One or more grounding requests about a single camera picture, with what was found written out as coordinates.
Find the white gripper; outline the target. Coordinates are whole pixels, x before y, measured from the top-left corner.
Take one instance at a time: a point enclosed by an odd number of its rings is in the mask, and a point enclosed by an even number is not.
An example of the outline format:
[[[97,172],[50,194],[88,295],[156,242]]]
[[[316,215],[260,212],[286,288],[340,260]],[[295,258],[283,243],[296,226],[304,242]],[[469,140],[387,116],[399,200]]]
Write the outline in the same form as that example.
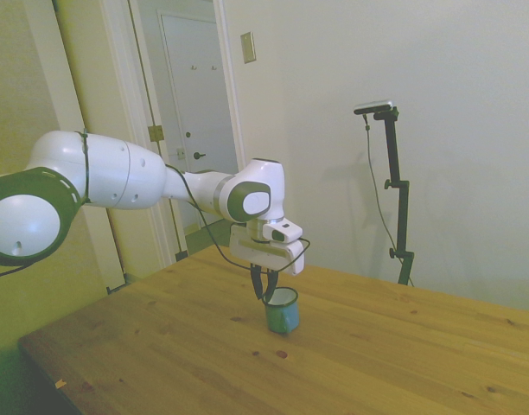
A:
[[[257,300],[270,302],[277,288],[278,272],[297,275],[304,269],[303,243],[296,240],[290,243],[276,241],[257,242],[253,240],[245,227],[233,225],[229,243],[230,253],[236,259],[251,263],[250,274],[252,286]],[[263,291],[262,267],[268,268],[267,288]]]

